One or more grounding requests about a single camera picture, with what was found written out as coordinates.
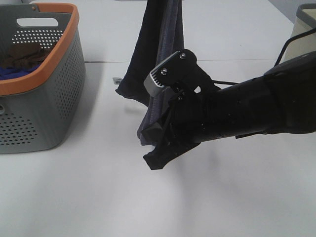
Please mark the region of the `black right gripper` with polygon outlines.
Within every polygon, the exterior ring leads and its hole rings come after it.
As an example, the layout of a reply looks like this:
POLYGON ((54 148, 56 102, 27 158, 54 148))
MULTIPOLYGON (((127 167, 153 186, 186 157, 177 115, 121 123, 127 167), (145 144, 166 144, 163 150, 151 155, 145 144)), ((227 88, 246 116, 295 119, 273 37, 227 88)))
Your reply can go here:
POLYGON ((190 134, 195 125, 202 125, 206 96, 220 90, 213 82, 204 85, 176 83, 176 94, 169 101, 169 109, 161 118, 141 131, 141 144, 154 149, 143 156, 151 170, 163 169, 169 162, 200 145, 190 134))

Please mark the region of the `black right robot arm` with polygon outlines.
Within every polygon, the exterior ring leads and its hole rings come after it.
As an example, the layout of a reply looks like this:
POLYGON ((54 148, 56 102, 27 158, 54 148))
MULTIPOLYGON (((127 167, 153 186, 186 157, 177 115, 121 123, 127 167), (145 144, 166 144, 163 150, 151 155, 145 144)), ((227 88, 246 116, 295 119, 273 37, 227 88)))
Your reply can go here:
POLYGON ((144 81, 151 96, 170 87, 166 112, 142 135, 155 143, 144 156, 152 170, 201 142, 256 134, 307 134, 316 130, 316 54, 293 58, 263 76, 227 88, 198 66, 187 49, 158 64, 144 81))

